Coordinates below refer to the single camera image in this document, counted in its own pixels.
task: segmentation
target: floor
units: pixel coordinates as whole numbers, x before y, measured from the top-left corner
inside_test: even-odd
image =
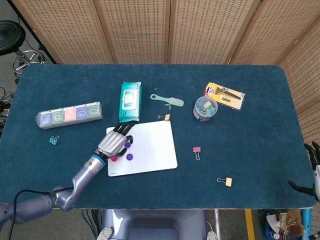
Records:
[[[6,0],[0,0],[0,21],[12,20],[18,21],[18,17],[12,10]],[[29,44],[37,49],[38,43],[28,32],[27,28],[21,23],[26,30],[26,39]],[[30,49],[28,44],[24,42],[20,48],[22,51]],[[14,82],[15,77],[12,70],[12,60],[15,54],[7,54],[0,56],[0,87],[6,89],[6,91],[14,92],[16,84]],[[207,211],[207,219],[215,228],[214,224],[214,211]],[[247,240],[247,224],[246,215],[244,210],[220,210],[219,211],[219,223],[221,240]],[[264,216],[259,213],[258,210],[252,211],[252,219],[254,226],[254,234],[256,240],[264,240]],[[2,231],[0,232],[0,240],[5,240],[8,237],[9,227],[11,222],[7,222]],[[22,225],[15,225],[12,238],[24,239],[24,240],[56,240],[56,239],[68,239],[68,240],[80,240],[80,239],[94,239],[89,227],[81,217],[81,211],[74,209],[70,212],[63,212],[59,209],[54,209],[48,216],[40,219],[28,222]]]

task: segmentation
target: table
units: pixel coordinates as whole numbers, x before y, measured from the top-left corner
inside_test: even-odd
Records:
[[[311,187],[312,169],[303,146],[284,71],[259,65],[33,65],[24,70],[0,140],[0,202],[22,189],[72,186],[71,178],[94,153],[106,128],[118,122],[121,84],[142,82],[141,123],[171,114],[177,169],[108,177],[105,167],[76,208],[104,209],[290,209],[311,207],[313,197],[288,180]],[[219,104],[200,122],[193,106],[208,82],[246,93],[241,111]],[[150,95],[184,100],[183,107]],[[41,129],[40,111],[100,101],[103,119]],[[59,136],[59,143],[49,143]],[[201,147],[197,161],[193,147]],[[232,178],[227,187],[217,178]],[[33,198],[26,193],[21,200]]]

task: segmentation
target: mint green comb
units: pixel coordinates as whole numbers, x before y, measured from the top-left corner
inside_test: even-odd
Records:
[[[155,95],[155,94],[151,94],[150,98],[152,100],[164,101],[164,102],[166,102],[168,104],[179,106],[179,107],[182,107],[184,105],[184,101],[183,100],[178,99],[178,98],[174,98],[174,97],[166,98],[166,97],[158,96],[158,95]]]

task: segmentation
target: clear plastic container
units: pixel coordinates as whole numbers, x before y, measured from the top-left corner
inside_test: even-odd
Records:
[[[218,104],[209,96],[202,96],[197,99],[193,108],[193,115],[196,119],[209,121],[217,112]]]

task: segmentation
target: whiteboard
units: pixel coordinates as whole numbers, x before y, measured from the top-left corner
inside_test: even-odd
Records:
[[[114,127],[108,127],[106,133]],[[139,174],[178,167],[174,138],[170,121],[154,121],[136,124],[128,133],[133,144],[117,161],[108,159],[110,177]]]

